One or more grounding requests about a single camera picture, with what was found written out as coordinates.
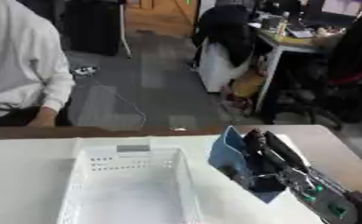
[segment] white plastic basket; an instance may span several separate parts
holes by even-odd
[[[58,224],[202,223],[184,153],[177,148],[83,149]]]

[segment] bottle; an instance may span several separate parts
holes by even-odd
[[[287,26],[287,23],[289,22],[288,18],[289,18],[289,12],[285,11],[283,13],[281,21],[277,25],[277,30],[276,30],[276,35],[275,35],[275,38],[277,40],[281,40],[285,36],[286,26]]]

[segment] white sweatshirt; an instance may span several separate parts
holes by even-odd
[[[0,0],[0,116],[34,105],[59,111],[73,85],[52,24],[15,0]]]

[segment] wire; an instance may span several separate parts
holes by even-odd
[[[101,83],[100,81],[98,81],[94,77],[92,77],[92,78],[99,86],[101,86],[103,89],[105,89],[108,93],[110,93],[112,95],[115,95],[117,98],[119,98],[120,100],[122,100],[123,102],[125,102],[126,104],[131,106],[132,108],[134,108],[134,110],[142,117],[142,122],[140,123],[140,129],[142,129],[144,127],[145,123],[147,122],[147,115],[146,114],[144,114],[133,102],[128,101],[127,99],[122,97],[120,94],[114,93],[113,91],[109,90],[107,85]]]

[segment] black jacket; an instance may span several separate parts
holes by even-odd
[[[215,6],[198,21],[193,44],[200,46],[206,38],[210,43],[220,43],[228,50],[230,61],[238,67],[253,51],[254,38],[247,25],[248,19],[247,8],[243,5]]]
[[[333,50],[328,76],[332,82],[362,79],[362,17],[348,29]]]

